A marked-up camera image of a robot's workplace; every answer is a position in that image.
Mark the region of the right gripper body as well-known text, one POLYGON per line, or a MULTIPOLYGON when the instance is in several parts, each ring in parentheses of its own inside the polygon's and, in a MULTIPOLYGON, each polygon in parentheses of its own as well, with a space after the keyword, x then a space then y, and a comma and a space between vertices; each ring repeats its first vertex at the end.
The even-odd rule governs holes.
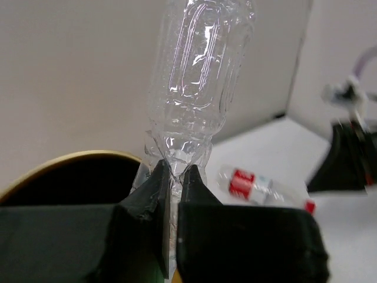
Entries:
POLYGON ((355 120, 332 124, 327 155, 307 184, 310 193, 365 191, 376 185, 376 132, 355 120))

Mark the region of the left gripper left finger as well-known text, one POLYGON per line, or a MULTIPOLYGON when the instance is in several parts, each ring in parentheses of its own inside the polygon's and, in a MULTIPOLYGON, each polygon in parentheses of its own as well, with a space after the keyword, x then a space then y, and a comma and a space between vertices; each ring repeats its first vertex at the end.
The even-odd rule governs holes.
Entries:
POLYGON ((163 282, 168 168, 118 203, 1 206, 2 282, 163 282))

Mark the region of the red label water bottle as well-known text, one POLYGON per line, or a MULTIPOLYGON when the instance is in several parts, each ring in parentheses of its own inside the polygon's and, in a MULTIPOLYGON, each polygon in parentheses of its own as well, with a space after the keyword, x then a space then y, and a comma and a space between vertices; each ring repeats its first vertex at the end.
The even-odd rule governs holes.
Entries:
POLYGON ((311 215, 316 209, 308 193, 237 167, 221 167, 216 181, 219 189, 252 205, 303 209, 311 215))

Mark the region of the clear bottle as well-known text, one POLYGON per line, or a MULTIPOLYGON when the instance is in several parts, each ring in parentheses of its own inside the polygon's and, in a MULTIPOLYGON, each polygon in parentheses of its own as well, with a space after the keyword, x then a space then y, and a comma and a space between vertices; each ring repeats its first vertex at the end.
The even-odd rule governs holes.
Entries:
POLYGON ((186 170, 205 172, 212 138, 224 125, 251 40, 253 1, 168 1, 147 96, 150 129, 134 187, 160 160, 170 171, 170 238, 175 258, 177 210, 186 170))

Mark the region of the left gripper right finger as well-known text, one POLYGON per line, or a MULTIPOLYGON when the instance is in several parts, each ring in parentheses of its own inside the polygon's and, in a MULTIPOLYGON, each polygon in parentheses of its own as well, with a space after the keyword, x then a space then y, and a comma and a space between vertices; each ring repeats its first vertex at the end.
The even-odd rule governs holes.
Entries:
POLYGON ((327 282, 328 259, 309 213, 224 205, 197 166, 186 170, 176 243, 183 282, 327 282))

